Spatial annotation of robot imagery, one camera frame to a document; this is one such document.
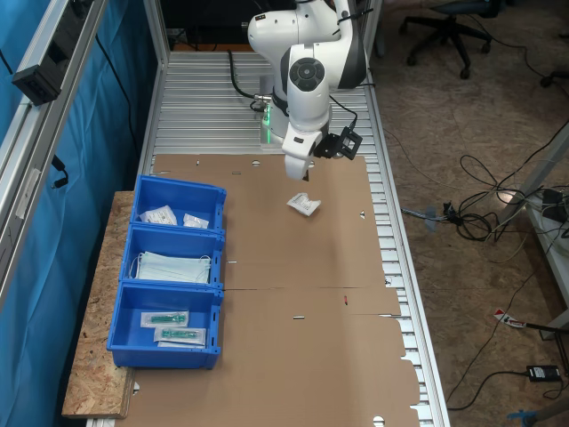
blue wall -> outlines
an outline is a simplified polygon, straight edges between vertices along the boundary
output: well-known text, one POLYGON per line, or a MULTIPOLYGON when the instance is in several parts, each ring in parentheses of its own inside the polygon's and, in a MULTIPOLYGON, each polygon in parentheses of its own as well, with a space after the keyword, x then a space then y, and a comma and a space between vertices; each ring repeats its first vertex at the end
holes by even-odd
MULTIPOLYGON (((24 9, 47 3, 1 1, 19 3, 24 9)), ((13 16, 7 19, 3 14, 1 20, 16 24, 13 16)), ((135 109, 132 122, 140 146, 156 73, 142 1, 109 0, 98 34, 135 109)), ((0 38, 3 43, 10 40, 0 38)), ((66 360, 75 352, 76 326, 83 318, 79 308, 114 193, 128 188, 136 174, 138 159, 127 111, 124 96, 95 43, 57 149, 69 184, 51 189, 51 183, 62 176, 51 168, 0 312, 0 427, 64 422, 61 391, 68 375, 66 360)), ((5 119, 9 109, 4 106, 0 113, 5 119)), ((2 123, 0 134, 4 136, 2 123)))

cardboard sheet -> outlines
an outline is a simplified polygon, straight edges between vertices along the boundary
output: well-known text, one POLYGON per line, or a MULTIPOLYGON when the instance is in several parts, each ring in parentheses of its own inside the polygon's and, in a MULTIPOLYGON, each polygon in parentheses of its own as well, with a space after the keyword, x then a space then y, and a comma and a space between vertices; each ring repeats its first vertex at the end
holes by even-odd
MULTIPOLYGON (((226 289, 385 289, 365 160, 315 160, 309 182, 288 179, 283 156, 163 155, 154 173, 227 189, 226 289), (299 192, 322 200, 309 217, 286 205, 299 192)), ((399 312, 395 292, 382 300, 399 312)))
POLYGON ((346 306, 352 291, 370 292, 227 291, 215 368, 137 369, 140 391, 116 427, 373 426, 376 415, 386 426, 419 426, 410 408, 419 384, 401 359, 399 324, 358 314, 379 311, 371 298, 348 294, 346 306))
POLYGON ((228 190, 221 356, 211 371, 137 369, 116 427, 419 425, 399 324, 378 316, 400 311, 362 158, 317 160, 309 182, 282 156, 157 156, 154 172, 228 190), (322 200, 310 217, 286 205, 299 192, 322 200))

blue storage bin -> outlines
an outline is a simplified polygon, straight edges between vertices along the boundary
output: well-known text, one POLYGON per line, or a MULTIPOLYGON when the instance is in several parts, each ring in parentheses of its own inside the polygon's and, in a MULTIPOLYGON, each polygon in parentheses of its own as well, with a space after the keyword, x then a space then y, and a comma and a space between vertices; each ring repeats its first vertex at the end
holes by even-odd
MULTIPOLYGON (((207 284, 192 282, 173 282, 178 285, 210 286, 221 289, 221 250, 225 238, 216 233, 197 230, 177 230, 175 228, 149 227, 148 225, 130 224, 124 245, 123 263, 119 279, 129 279, 132 267, 132 276, 136 276, 135 261, 139 254, 152 252, 163 256, 179 258, 200 258, 204 255, 212 259, 210 276, 207 284)), ((140 283, 157 283, 156 280, 134 279, 140 283)))
POLYGON ((214 185, 139 175, 134 191, 131 223, 148 224, 140 220, 140 214, 168 205, 176 215, 178 225, 149 225, 184 230, 208 230, 224 234, 221 217, 226 196, 226 190, 214 185), (184 214, 209 221, 207 229, 184 227, 184 214))
POLYGON ((223 292, 173 282, 142 285, 125 280, 119 284, 115 311, 108 332, 107 350, 118 367, 213 368, 221 353, 218 343, 223 292), (140 327, 143 311, 189 310, 188 327, 204 327, 204 349, 158 347, 155 329, 140 327))

green light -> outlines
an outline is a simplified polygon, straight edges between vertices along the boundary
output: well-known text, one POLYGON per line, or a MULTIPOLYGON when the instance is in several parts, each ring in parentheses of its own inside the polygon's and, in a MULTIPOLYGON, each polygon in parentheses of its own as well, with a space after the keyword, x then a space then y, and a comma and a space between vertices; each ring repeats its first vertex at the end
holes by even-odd
POLYGON ((270 144, 270 104, 267 104, 267 144, 270 144))

chair wheel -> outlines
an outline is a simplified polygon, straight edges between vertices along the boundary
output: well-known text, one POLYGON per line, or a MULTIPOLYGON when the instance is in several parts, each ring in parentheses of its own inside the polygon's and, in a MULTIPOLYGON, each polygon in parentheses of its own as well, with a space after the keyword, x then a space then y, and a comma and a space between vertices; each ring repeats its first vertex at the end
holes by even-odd
POLYGON ((545 76, 540 81, 541 87, 550 87, 552 83, 553 83, 553 77, 551 77, 551 76, 545 76))

